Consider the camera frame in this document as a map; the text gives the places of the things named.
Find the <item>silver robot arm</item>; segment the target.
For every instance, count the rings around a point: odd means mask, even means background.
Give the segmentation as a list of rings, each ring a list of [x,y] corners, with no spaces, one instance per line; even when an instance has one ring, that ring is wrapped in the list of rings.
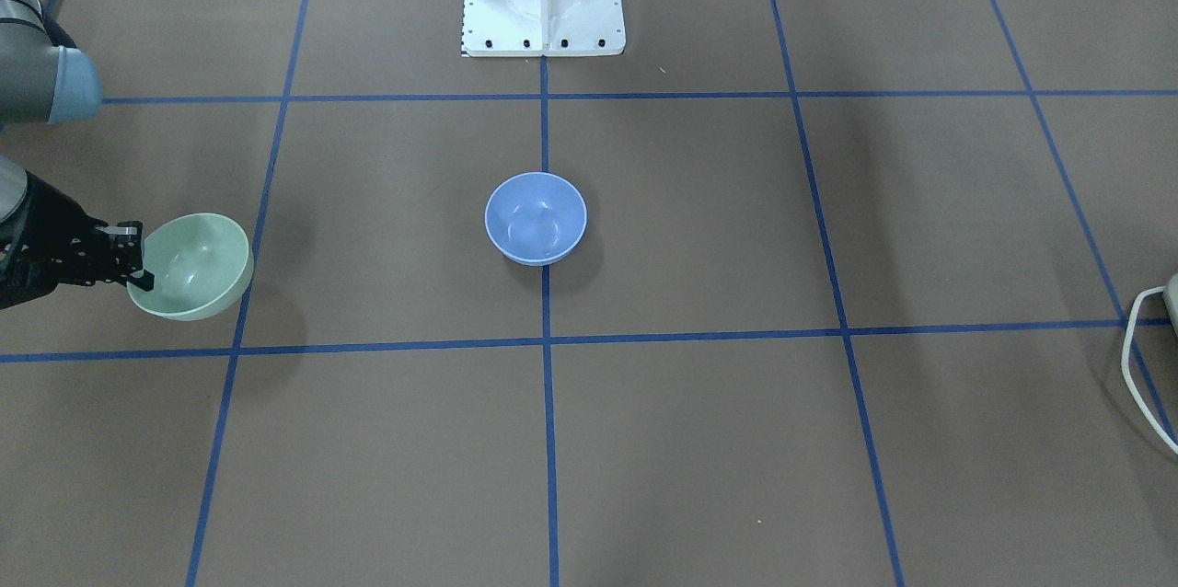
[[[102,88],[92,59],[59,29],[41,0],[1,0],[1,118],[62,124],[98,112]],[[143,223],[110,224],[5,156],[1,159],[1,294],[24,305],[59,285],[115,282],[155,288],[144,268]]]

